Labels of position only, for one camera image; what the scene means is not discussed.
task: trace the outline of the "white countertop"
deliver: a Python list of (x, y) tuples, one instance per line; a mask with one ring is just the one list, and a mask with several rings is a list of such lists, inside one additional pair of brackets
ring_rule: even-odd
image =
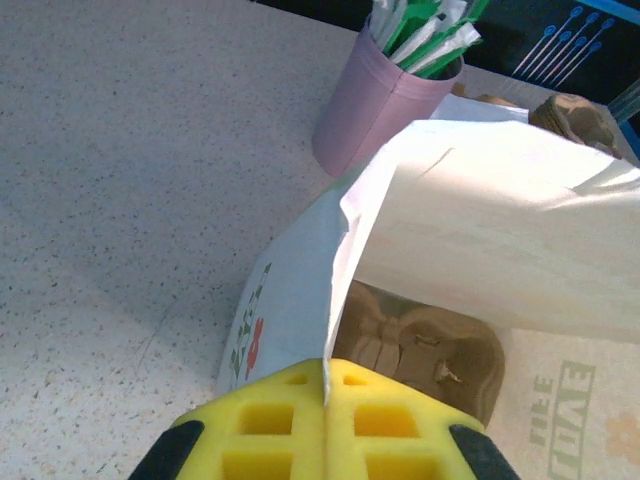
[(126, 478), (211, 399), (254, 259), (329, 183), (310, 137), (355, 34), (60, 3), (0, 9), (0, 471)]

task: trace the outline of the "pink plastic cup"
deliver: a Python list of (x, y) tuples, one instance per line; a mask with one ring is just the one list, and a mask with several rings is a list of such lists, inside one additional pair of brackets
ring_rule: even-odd
[(313, 134), (316, 160), (333, 177), (369, 161), (412, 121), (431, 116), (462, 65), (453, 62), (446, 80), (407, 73), (380, 51), (365, 24)]

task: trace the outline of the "speckled countertop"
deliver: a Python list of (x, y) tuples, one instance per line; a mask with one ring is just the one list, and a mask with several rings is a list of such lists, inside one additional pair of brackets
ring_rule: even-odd
[[(212, 397), (254, 259), (329, 182), (309, 139), (352, 32), (245, 0), (92, 3), (0, 5), (8, 480), (126, 478)], [(491, 75), (471, 93), (504, 91)]]

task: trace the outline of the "yellow sponge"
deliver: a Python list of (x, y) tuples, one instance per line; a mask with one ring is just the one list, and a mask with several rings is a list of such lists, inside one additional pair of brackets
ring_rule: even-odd
[(322, 362), (308, 360), (180, 417), (173, 431), (200, 433), (171, 478), (475, 480), (449, 426), (478, 421), (345, 360), (330, 372), (326, 409)]

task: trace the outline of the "paper bag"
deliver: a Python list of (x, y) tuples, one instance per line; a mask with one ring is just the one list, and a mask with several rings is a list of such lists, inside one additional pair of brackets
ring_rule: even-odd
[(353, 278), (483, 320), (524, 479), (640, 478), (640, 172), (516, 122), (421, 121), (259, 258), (217, 392), (331, 355)]

